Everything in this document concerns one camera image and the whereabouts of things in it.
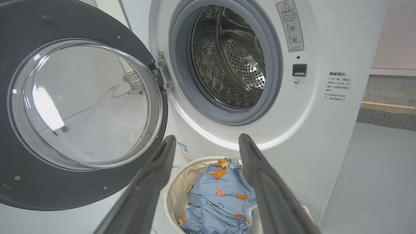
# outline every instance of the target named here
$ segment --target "clothes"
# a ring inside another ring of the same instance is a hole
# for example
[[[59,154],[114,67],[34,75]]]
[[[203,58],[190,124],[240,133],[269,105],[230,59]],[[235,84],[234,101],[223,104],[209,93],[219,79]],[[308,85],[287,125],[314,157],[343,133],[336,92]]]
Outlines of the clothes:
[[[178,224],[187,233],[246,234],[257,207],[254,189],[247,183],[237,159],[209,164],[188,190],[188,205]]]

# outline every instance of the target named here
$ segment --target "laundry basket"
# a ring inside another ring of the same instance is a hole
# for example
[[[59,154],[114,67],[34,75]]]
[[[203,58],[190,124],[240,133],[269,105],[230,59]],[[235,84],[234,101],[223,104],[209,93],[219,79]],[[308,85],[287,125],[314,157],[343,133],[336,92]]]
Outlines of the laundry basket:
[[[183,213],[188,202],[188,189],[191,185],[201,177],[204,169],[210,163],[216,163],[219,159],[224,157],[204,157],[197,159],[183,166],[181,170],[173,177],[167,186],[167,194],[164,200],[166,217],[173,228],[178,233],[184,233],[177,223],[177,219]],[[310,216],[309,211],[305,206],[303,209]],[[263,233],[262,224],[260,220],[260,213],[258,208],[253,210],[253,225],[249,228],[249,234]]]

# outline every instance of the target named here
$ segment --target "stainless steel drum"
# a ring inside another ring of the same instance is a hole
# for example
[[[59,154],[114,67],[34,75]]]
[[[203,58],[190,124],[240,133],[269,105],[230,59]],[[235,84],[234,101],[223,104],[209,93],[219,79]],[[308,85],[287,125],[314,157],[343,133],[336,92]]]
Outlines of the stainless steel drum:
[[[235,12],[206,6],[192,31],[191,56],[199,82],[218,102],[253,107],[265,85],[265,62],[256,35]]]

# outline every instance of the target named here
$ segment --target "warning label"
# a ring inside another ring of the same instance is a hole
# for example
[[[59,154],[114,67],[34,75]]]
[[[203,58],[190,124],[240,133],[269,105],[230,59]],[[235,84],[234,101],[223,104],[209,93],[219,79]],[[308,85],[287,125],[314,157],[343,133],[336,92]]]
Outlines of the warning label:
[[[352,86],[352,80],[344,72],[330,72],[325,86],[324,98],[326,100],[345,102]]]
[[[289,52],[303,50],[302,30],[293,0],[280,2],[276,6],[285,29]]]
[[[189,151],[188,151],[188,148],[186,147],[186,145],[184,145],[180,142],[177,142],[177,143],[179,145],[179,148],[181,149],[182,156],[184,158],[186,158],[187,160],[192,161],[191,155],[189,154]]]

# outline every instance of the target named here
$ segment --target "white washing machine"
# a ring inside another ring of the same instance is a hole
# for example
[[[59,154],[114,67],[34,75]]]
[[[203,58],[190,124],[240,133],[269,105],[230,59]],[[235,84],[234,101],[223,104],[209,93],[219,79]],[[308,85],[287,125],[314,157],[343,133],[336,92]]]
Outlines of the white washing machine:
[[[82,207],[165,135],[193,160],[239,158],[246,133],[319,225],[387,0],[122,3],[133,33],[75,0],[0,3],[0,202]]]

